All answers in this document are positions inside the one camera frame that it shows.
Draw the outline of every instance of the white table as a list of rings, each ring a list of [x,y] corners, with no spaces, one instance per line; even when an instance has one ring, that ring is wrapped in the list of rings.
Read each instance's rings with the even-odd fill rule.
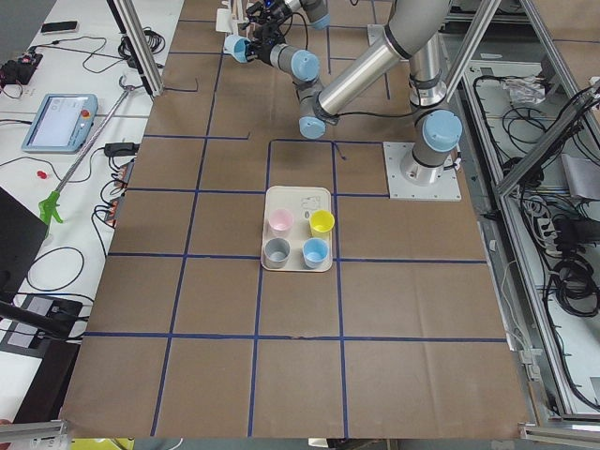
[[[151,26],[153,30],[165,37],[165,50],[157,55],[157,62],[164,64],[168,50],[173,40],[173,32],[183,6],[183,0],[134,0],[135,7],[143,26]],[[114,23],[113,16],[105,0],[57,0],[46,22],[77,20],[80,22],[79,32],[68,35],[42,36],[38,34],[34,44],[51,42],[57,38],[78,38],[80,36],[105,37],[108,43],[103,53],[115,54],[120,36]],[[65,43],[65,46],[81,50],[93,51],[97,41],[82,39]],[[23,96],[18,100],[0,96],[0,118],[33,120],[43,97],[48,93],[85,93],[98,97],[98,117],[91,134],[102,121],[103,114],[111,108],[123,92],[118,85],[122,75],[127,76],[127,83],[139,84],[137,71],[128,68],[125,63],[119,63],[105,73],[97,75],[83,69],[82,61],[86,55],[60,50],[39,49],[44,54],[39,69],[30,84],[25,86]],[[109,58],[93,58],[91,68],[102,68],[112,63]],[[147,116],[152,108],[152,100],[143,89],[130,95],[117,111],[116,116],[100,135],[95,147],[104,143],[135,142],[142,140]],[[10,159],[32,156],[50,161],[58,173],[63,175],[76,155],[28,155],[21,150],[21,145],[28,126],[0,126],[0,163]],[[120,158],[119,163],[127,161]],[[73,179],[83,178],[88,173],[89,164],[86,161],[80,166]],[[92,226],[90,216],[96,204],[100,203],[99,190],[110,178],[107,158],[102,152],[94,155],[92,160],[92,177],[85,183],[70,184],[65,187],[60,197],[59,214],[65,221],[58,224],[52,222],[50,235],[44,242],[40,253],[52,248],[71,246],[79,249],[85,258],[82,274],[64,292],[80,293],[94,298],[98,282],[104,266],[104,256]],[[37,177],[37,171],[44,171],[50,176],[43,180]],[[21,160],[5,167],[0,167],[0,186],[13,197],[24,204],[30,211],[38,215],[38,202],[47,198],[56,187],[58,180],[52,175],[50,166],[42,162]],[[108,247],[112,239],[112,230],[101,223],[98,229],[105,245]],[[58,251],[44,259],[32,268],[32,280],[40,288],[53,288],[64,284],[73,278],[79,270],[81,259],[69,251]],[[33,290],[25,281],[22,291]],[[15,297],[18,304],[21,296]],[[81,315],[88,315],[90,307],[83,308]],[[83,330],[83,324],[75,325],[73,334]],[[1,328],[8,327],[7,321],[2,321]],[[21,406],[21,402],[38,369],[40,360],[18,354],[0,352],[0,418],[12,420]]]
[[[168,49],[171,47],[173,33],[183,0],[137,0],[135,7],[142,26],[150,26],[165,38],[165,50],[155,55],[160,64],[165,64]],[[72,39],[83,36],[106,38],[107,44],[100,53],[118,55],[117,47],[121,35],[114,22],[105,0],[57,0],[46,22],[76,20],[80,23],[77,33],[43,36],[36,35],[31,45],[47,44],[57,39]],[[95,50],[101,41],[81,39],[63,42],[59,47],[77,49],[87,52]],[[66,52],[56,49],[37,48],[44,55],[31,82],[23,87],[22,97],[18,100],[0,96],[0,112],[2,113],[35,113],[46,94],[96,94],[99,100],[99,114],[105,114],[121,95],[118,80],[127,77],[127,83],[140,84],[137,70],[129,68],[127,63],[120,62],[101,74],[94,74],[82,66],[86,54]],[[93,70],[101,70],[116,60],[94,56],[86,63]],[[138,94],[137,101],[130,101],[118,114],[122,116],[147,117],[152,108],[152,100],[145,93]]]

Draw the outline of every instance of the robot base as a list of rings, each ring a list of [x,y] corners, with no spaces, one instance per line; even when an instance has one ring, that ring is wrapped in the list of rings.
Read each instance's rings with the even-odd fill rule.
[[[462,197],[458,187],[457,174],[454,170],[442,171],[438,181],[428,187],[420,187],[402,174],[400,163],[408,152],[413,149],[412,142],[384,142],[383,154],[385,155],[385,171],[387,173],[387,186],[392,200],[418,200],[433,202],[459,202]],[[448,157],[445,165],[452,164]]]

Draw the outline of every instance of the cup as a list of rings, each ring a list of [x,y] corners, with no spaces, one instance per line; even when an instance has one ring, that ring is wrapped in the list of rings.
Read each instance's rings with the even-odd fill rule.
[[[319,211],[312,213],[309,223],[312,237],[320,237],[321,239],[325,239],[329,237],[329,233],[334,228],[336,219],[329,211],[320,209]]]
[[[329,246],[319,237],[308,239],[302,246],[302,256],[304,264],[310,269],[316,269],[329,255]]]
[[[271,239],[264,245],[264,263],[269,269],[282,268],[290,257],[290,243],[282,237]]]
[[[287,236],[293,226],[293,214],[287,209],[279,208],[271,213],[267,222],[273,235]]]

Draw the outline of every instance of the yellow object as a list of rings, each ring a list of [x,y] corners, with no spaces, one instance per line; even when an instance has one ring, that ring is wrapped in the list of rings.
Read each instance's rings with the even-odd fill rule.
[[[74,439],[71,450],[133,450],[132,439]]]
[[[312,237],[321,237],[321,239],[326,239],[334,228],[336,218],[329,211],[320,209],[319,211],[312,213],[309,222],[310,233],[312,234]]]

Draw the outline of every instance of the blue cup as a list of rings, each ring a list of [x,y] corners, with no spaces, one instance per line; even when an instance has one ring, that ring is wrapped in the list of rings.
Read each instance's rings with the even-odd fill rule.
[[[318,237],[308,239],[302,246],[304,264],[311,269],[316,269],[329,255],[329,245]]]

